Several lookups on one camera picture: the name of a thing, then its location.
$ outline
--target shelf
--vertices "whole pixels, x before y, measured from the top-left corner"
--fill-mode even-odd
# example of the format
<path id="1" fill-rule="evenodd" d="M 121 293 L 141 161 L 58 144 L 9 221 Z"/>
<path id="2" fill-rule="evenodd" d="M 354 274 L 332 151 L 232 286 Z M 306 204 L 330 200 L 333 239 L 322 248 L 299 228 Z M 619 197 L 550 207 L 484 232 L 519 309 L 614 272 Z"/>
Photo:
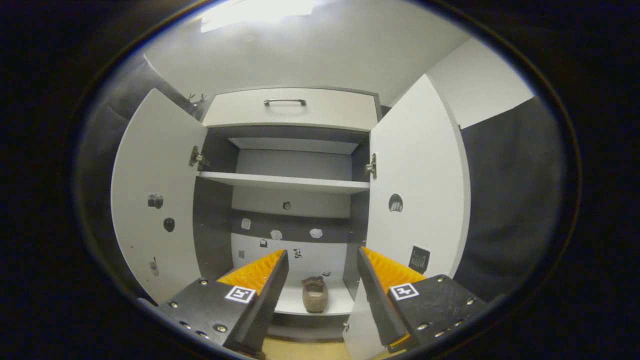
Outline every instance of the shelf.
<path id="1" fill-rule="evenodd" d="M 302 303 L 302 280 L 310 276 L 320 275 L 317 272 L 289 272 L 284 288 L 280 293 L 275 312 L 291 315 L 330 316 L 348 315 L 353 310 L 353 299 L 342 281 L 341 272 L 332 272 L 324 276 L 327 285 L 329 303 L 323 313 L 308 313 Z"/>
<path id="2" fill-rule="evenodd" d="M 369 183 L 360 181 L 341 181 L 325 179 L 307 179 L 304 177 L 286 177 L 269 175 L 233 174 L 229 172 L 200 172 L 200 177 L 219 181 L 233 186 L 249 188 L 297 190 L 324 193 L 358 193 L 369 189 Z"/>

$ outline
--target cabinet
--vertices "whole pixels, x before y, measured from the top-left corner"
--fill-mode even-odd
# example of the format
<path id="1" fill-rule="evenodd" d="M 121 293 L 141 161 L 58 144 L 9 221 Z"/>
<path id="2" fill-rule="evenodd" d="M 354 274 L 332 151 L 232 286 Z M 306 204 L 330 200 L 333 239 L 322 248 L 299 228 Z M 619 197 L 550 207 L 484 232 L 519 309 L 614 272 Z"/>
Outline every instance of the cabinet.
<path id="1" fill-rule="evenodd" d="M 294 101 L 264 103 L 279 99 Z M 234 268 L 289 251 L 276 313 L 345 319 L 353 313 L 342 334 L 349 352 L 364 358 L 374 351 L 358 344 L 374 329 L 364 291 L 357 290 L 355 250 L 366 245 L 408 265 L 418 245 L 431 253 L 426 276 L 453 276 L 470 200 L 460 130 L 429 79 L 422 76 L 379 123 L 376 99 L 336 89 L 245 90 L 216 96 L 201 124 L 151 91 L 124 134 L 111 187 L 118 243 L 148 294 L 167 301 L 202 272 L 192 229 L 199 177 L 232 189 Z M 239 148 L 235 172 L 189 164 L 194 146 L 207 147 L 210 131 Z M 375 176 L 364 172 L 374 155 Z M 162 208 L 148 206 L 154 193 L 163 195 Z M 171 232 L 163 227 L 167 218 L 175 223 Z M 322 272 L 331 273 L 330 304 L 311 315 L 300 281 Z"/>

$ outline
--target black square sticker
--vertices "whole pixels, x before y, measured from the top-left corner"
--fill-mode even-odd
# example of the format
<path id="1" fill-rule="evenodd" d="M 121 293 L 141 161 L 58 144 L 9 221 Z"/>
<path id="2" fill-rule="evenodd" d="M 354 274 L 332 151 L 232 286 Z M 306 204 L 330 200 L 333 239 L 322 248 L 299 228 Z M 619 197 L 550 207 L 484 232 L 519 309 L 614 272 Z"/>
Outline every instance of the black square sticker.
<path id="1" fill-rule="evenodd" d="M 248 304 L 249 301 L 253 298 L 253 294 L 255 294 L 255 290 L 242 288 L 240 286 L 234 286 L 233 289 L 225 296 L 225 299 L 242 302 L 244 304 Z"/>
<path id="2" fill-rule="evenodd" d="M 416 291 L 416 289 L 413 287 L 413 285 L 409 283 L 397 285 L 397 286 L 391 286 L 390 289 L 391 289 L 391 293 L 394 295 L 394 298 L 396 298 L 396 300 L 404 300 L 410 297 L 420 295 L 418 291 Z"/>

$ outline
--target wooden floor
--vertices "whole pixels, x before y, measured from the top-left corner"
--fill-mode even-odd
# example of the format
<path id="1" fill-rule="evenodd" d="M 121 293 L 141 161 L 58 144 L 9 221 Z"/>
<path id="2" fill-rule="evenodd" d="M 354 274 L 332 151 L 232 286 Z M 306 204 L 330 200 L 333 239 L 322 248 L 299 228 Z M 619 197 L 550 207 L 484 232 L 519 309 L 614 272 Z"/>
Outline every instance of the wooden floor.
<path id="1" fill-rule="evenodd" d="M 295 343 L 292 341 L 265 338 L 262 351 L 267 360 L 351 360 L 344 343 Z M 392 357 L 389 353 L 380 354 L 372 360 Z"/>

